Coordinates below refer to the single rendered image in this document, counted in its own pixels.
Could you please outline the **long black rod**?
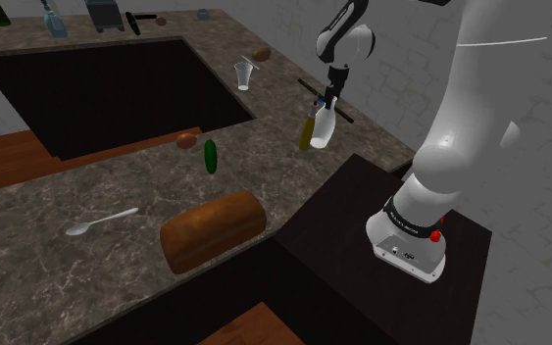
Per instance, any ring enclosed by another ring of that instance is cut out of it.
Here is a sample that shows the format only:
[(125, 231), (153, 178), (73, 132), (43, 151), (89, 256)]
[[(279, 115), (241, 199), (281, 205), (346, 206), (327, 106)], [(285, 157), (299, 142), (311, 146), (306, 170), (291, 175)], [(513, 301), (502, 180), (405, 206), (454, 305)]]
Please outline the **long black rod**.
[[(324, 100), (324, 95), (321, 94), (318, 90), (316, 90), (313, 86), (311, 86), (309, 83), (307, 83), (302, 78), (297, 78), (297, 82), (299, 82), (301, 85), (303, 85), (307, 90), (309, 90), (311, 93), (313, 93), (316, 96), (316, 100), (321, 104), (325, 105), (326, 102)], [(337, 106), (334, 107), (335, 112), (340, 115), (342, 118), (347, 120), (349, 123), (353, 123), (354, 119), (352, 119), (348, 114), (343, 112), (340, 108)]]

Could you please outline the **dark robot stand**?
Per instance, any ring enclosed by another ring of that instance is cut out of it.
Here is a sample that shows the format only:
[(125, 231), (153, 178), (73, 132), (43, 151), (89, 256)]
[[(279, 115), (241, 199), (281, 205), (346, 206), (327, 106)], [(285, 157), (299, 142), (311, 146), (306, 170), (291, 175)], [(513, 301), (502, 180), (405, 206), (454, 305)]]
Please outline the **dark robot stand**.
[(275, 239), (399, 345), (470, 345), (492, 233), (449, 212), (445, 268), (431, 284), (378, 259), (366, 221), (401, 183), (354, 154)]

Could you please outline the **brown bread loaf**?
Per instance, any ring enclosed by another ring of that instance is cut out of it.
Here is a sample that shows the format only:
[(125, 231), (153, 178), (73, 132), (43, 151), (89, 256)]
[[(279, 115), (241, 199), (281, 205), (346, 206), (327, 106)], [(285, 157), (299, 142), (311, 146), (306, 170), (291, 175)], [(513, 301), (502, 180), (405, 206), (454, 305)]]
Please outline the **brown bread loaf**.
[(214, 199), (169, 220), (160, 242), (174, 274), (191, 271), (265, 231), (267, 216), (248, 190)]

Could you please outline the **white spoon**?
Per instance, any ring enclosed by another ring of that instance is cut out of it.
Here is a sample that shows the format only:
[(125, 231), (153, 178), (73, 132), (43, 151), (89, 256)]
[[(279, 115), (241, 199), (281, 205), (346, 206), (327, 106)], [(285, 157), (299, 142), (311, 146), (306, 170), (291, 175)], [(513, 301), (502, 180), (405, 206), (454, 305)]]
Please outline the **white spoon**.
[(65, 231), (65, 233), (69, 236), (81, 235), (81, 234), (84, 234), (85, 232), (87, 232), (88, 229), (96, 223), (123, 218), (123, 217), (129, 216), (129, 215), (135, 214), (137, 211), (138, 211), (138, 208), (132, 208), (132, 209), (128, 209), (128, 210), (125, 210), (123, 212), (111, 215), (109, 217), (97, 220), (97, 221), (82, 222), (82, 223), (79, 223), (79, 224), (77, 224), (73, 227), (68, 228)]

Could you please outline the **blue spray bottle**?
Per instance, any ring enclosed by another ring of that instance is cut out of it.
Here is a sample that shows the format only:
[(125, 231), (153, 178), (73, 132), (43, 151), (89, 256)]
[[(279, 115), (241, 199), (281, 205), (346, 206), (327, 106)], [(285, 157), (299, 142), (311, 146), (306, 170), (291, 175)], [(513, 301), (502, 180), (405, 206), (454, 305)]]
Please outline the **blue spray bottle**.
[(67, 38), (68, 32), (63, 20), (54, 13), (46, 0), (40, 0), (40, 2), (45, 10), (44, 22), (49, 33), (54, 38)]

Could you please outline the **green cucumber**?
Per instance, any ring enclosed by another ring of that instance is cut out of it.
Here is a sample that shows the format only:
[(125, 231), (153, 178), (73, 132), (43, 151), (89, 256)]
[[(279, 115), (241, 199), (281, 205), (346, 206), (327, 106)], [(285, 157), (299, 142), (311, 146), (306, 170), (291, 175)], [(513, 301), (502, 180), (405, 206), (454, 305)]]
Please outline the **green cucumber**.
[(204, 163), (209, 174), (214, 174), (218, 168), (218, 153), (216, 143), (208, 139), (204, 145)]

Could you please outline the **clear drinking glass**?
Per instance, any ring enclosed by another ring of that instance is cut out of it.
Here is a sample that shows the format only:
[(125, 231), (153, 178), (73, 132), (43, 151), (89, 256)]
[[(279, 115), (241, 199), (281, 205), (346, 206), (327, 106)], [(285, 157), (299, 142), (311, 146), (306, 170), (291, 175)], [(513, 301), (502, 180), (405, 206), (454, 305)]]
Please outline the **clear drinking glass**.
[(249, 81), (254, 66), (248, 62), (239, 62), (234, 65), (237, 77), (237, 89), (246, 91), (249, 89)]

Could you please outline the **white bottle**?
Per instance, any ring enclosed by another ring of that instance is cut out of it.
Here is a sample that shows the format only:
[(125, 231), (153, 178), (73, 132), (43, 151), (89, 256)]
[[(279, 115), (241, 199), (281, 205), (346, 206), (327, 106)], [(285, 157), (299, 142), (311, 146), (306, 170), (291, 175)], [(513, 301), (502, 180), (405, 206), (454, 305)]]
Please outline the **white bottle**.
[(315, 116), (315, 126), (310, 145), (316, 149), (323, 149), (327, 146), (335, 128), (335, 104), (337, 97), (333, 96), (330, 107), (322, 106)]

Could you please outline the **dark grey appliance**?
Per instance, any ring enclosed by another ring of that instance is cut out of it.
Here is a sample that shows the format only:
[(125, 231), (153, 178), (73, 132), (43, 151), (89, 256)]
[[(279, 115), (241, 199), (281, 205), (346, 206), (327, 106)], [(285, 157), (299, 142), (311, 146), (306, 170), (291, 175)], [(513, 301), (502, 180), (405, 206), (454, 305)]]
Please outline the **dark grey appliance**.
[(103, 33), (106, 28), (125, 30), (116, 0), (84, 0), (84, 3), (98, 33)]

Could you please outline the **olive yellow spray bottle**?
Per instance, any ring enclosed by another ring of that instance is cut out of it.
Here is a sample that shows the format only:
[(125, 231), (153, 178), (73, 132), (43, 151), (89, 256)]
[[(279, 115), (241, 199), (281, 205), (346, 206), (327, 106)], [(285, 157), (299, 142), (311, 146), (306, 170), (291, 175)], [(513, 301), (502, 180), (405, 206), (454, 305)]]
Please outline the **olive yellow spray bottle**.
[(312, 104), (310, 113), (308, 114), (306, 121), (303, 126), (301, 137), (299, 140), (299, 149), (307, 151), (310, 146), (310, 141), (313, 136), (313, 131), (315, 127), (316, 114), (319, 110), (319, 102), (315, 100)]

